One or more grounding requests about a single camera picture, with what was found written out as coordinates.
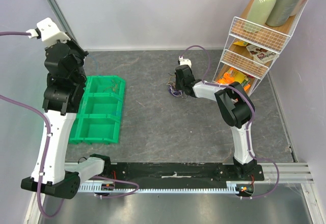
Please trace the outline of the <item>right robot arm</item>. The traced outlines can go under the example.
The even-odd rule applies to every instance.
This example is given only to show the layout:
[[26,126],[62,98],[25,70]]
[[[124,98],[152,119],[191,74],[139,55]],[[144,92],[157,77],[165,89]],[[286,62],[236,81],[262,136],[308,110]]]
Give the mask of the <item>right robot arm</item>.
[[194,98],[217,102],[223,120],[231,127],[234,156],[233,174],[239,180],[249,177],[257,165],[251,142],[251,123],[255,108],[238,82],[229,85],[195,79],[189,65],[175,69],[176,88]]

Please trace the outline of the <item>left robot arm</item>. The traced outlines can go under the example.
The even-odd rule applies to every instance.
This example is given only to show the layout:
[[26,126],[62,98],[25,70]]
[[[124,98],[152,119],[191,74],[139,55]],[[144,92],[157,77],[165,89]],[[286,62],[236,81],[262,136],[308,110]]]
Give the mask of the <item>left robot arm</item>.
[[46,119],[38,159],[21,188],[56,198],[72,199],[85,181],[112,174],[110,158],[92,154],[82,163],[65,169],[69,135],[86,86],[83,68],[88,55],[73,38],[55,38],[45,49],[48,70],[41,115]]

